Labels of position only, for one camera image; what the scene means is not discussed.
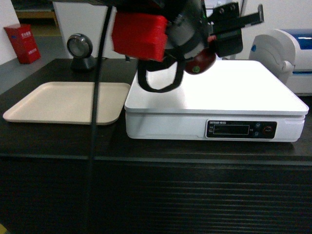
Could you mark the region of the black red gripper body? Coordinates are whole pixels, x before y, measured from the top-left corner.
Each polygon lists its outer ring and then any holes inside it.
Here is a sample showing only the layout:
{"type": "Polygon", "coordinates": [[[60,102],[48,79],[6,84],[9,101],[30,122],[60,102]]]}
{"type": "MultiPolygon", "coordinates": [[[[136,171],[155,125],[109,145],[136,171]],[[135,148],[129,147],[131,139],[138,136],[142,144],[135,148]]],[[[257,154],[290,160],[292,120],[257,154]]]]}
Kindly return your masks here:
{"type": "Polygon", "coordinates": [[[208,47],[202,0],[115,0],[115,52],[142,60],[189,60],[208,47]]]}

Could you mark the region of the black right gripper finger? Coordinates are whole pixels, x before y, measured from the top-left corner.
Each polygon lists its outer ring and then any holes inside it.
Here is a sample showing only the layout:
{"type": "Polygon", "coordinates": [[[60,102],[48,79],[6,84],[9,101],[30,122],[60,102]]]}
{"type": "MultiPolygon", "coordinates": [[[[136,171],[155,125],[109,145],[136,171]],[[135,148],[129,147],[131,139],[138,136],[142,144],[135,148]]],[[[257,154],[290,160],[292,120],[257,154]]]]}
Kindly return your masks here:
{"type": "Polygon", "coordinates": [[[264,22],[263,5],[256,13],[240,16],[238,3],[227,3],[213,9],[210,15],[211,34],[221,34],[264,22]]]}

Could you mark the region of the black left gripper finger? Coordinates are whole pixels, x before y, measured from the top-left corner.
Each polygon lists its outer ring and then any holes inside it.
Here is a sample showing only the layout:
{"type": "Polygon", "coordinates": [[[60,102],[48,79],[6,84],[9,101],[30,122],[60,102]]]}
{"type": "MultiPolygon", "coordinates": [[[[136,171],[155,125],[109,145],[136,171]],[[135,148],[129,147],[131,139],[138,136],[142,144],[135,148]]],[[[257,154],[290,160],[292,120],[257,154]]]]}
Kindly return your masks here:
{"type": "Polygon", "coordinates": [[[209,48],[218,57],[235,55],[243,50],[241,33],[225,33],[209,36],[209,48]]]}

